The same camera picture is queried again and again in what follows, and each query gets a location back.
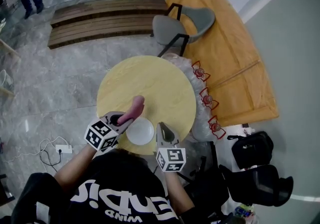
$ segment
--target gray chair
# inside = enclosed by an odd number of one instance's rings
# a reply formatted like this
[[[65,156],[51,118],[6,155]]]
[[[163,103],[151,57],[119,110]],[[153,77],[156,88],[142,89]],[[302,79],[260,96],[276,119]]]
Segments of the gray chair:
[[[174,7],[178,7],[176,19],[169,17]],[[188,16],[196,27],[197,34],[188,35],[183,24],[180,22],[181,14]],[[181,47],[180,56],[185,52],[187,44],[197,41],[216,20],[215,13],[209,8],[191,8],[181,4],[173,3],[164,15],[157,15],[153,18],[151,37],[165,46],[158,55],[161,57],[170,47]]]

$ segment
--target wooden table top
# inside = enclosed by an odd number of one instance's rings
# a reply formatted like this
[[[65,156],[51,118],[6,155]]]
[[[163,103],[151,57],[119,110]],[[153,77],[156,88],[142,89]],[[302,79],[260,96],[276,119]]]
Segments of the wooden table top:
[[[146,145],[134,145],[124,133],[119,148],[140,155],[153,155],[156,149],[157,123],[175,129],[180,141],[189,133],[196,116],[196,97],[185,74],[169,61],[154,56],[127,58],[104,77],[97,95],[97,115],[110,111],[126,112],[133,97],[145,98],[142,117],[154,126],[154,137]]]

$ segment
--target black t-shirt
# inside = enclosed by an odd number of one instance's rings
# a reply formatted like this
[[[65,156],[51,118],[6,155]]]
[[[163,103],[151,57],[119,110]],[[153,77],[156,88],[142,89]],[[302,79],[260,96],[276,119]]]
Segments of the black t-shirt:
[[[34,173],[13,210],[11,223],[33,223],[37,202],[49,207],[50,223],[180,223],[160,180],[146,162],[113,150],[96,157],[66,195],[55,178]]]

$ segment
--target wooden slats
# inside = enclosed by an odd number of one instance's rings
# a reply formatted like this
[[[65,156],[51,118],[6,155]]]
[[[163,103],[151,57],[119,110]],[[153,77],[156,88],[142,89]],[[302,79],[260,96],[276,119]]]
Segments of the wooden slats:
[[[48,47],[55,49],[100,38],[151,34],[153,17],[154,14],[102,17],[56,27],[52,29]]]
[[[168,9],[165,0],[97,0],[55,11],[50,49],[87,40],[151,34],[155,15]]]
[[[116,15],[163,14],[166,10],[165,0],[97,0],[57,10],[51,26],[57,28],[74,22]]]

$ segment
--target black bag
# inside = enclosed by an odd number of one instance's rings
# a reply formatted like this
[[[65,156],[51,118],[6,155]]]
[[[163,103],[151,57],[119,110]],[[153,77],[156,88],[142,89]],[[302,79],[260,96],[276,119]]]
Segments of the black bag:
[[[229,135],[227,139],[238,139],[232,147],[232,153],[240,169],[270,163],[274,143],[265,131],[259,131],[247,137]]]

